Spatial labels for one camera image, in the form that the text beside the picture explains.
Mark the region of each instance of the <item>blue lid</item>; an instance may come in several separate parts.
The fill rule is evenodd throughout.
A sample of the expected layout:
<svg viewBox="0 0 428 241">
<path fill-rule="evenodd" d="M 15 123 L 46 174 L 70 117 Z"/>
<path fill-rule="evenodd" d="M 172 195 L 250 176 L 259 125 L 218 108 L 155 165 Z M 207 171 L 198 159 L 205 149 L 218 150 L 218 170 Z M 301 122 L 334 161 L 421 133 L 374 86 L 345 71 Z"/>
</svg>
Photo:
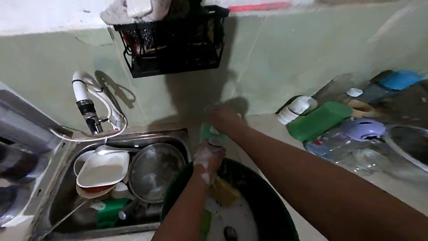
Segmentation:
<svg viewBox="0 0 428 241">
<path fill-rule="evenodd" d="M 414 71 L 398 70 L 379 81 L 379 84 L 388 89 L 403 90 L 422 79 L 423 76 Z"/>
</svg>

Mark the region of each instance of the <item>yellow sponge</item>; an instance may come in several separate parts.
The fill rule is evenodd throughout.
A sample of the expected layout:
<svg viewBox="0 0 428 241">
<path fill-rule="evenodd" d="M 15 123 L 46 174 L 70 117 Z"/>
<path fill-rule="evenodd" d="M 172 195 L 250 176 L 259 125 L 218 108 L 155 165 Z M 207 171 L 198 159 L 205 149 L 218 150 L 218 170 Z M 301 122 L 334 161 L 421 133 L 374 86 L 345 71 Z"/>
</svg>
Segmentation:
<svg viewBox="0 0 428 241">
<path fill-rule="evenodd" d="M 224 206 L 232 205 L 241 197 L 238 190 L 220 177 L 214 179 L 214 183 L 208 188 L 208 194 Z"/>
</svg>

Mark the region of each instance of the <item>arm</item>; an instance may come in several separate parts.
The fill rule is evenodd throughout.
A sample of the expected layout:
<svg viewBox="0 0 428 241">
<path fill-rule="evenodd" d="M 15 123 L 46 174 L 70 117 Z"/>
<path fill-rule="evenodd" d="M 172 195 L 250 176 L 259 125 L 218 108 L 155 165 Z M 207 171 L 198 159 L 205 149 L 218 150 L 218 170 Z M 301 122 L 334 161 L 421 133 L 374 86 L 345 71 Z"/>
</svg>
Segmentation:
<svg viewBox="0 0 428 241">
<path fill-rule="evenodd" d="M 152 241 L 200 241 L 205 191 L 208 186 L 204 176 L 208 175 L 211 178 L 220 167 L 226 154 L 224 149 L 210 153 L 208 156 L 203 153 L 204 160 L 199 161 L 204 164 L 208 163 L 208 166 L 204 167 L 202 163 L 198 162 L 197 157 L 202 151 L 207 151 L 204 148 L 206 145 L 206 142 L 201 144 L 195 154 L 193 174 L 166 215 L 165 220 L 157 229 Z"/>
<path fill-rule="evenodd" d="M 425 215 L 363 178 L 244 126 L 230 109 L 211 110 L 210 118 L 327 239 L 428 240 Z"/>
</svg>

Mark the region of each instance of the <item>faucet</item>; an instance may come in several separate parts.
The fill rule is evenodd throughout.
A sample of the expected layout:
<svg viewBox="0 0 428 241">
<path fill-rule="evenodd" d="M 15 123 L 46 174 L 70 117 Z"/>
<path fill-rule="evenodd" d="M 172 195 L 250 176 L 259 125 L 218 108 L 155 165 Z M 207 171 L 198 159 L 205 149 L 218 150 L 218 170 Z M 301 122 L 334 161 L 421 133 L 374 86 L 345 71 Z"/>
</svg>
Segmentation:
<svg viewBox="0 0 428 241">
<path fill-rule="evenodd" d="M 116 131 L 124 128 L 125 116 L 106 95 L 104 88 L 90 74 L 83 71 L 74 72 L 72 84 L 77 107 L 93 135 L 103 132 L 101 123 L 105 121 L 108 121 Z M 88 97 L 88 92 L 105 104 L 108 110 L 107 116 L 97 116 L 94 102 Z"/>
</svg>

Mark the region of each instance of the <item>stainless steel sink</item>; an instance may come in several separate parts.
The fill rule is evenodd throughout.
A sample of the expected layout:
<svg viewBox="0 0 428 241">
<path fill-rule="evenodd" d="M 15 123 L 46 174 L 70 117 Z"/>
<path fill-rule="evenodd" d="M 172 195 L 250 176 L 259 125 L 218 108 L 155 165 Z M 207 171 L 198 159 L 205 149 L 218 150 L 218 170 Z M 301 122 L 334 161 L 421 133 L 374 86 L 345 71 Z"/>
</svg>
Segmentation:
<svg viewBox="0 0 428 241">
<path fill-rule="evenodd" d="M 180 150 L 186 163 L 191 160 L 190 145 L 186 130 L 165 131 L 155 133 L 136 133 L 110 138 L 107 145 L 119 148 L 143 148 L 153 143 L 168 143 Z M 43 207 L 43 211 L 34 230 L 34 237 L 42 234 L 53 224 L 70 213 L 82 199 L 76 192 L 76 176 L 73 164 L 82 153 L 104 145 L 105 141 L 81 142 L 76 145 L 68 158 L 66 167 L 59 175 L 53 191 Z M 156 230 L 160 225 L 161 204 L 150 205 L 141 203 L 140 215 L 133 220 L 117 223 L 114 228 L 98 229 L 96 227 L 97 211 L 91 208 L 80 208 L 57 226 L 46 240 L 83 240 L 115 236 L 133 232 Z"/>
</svg>

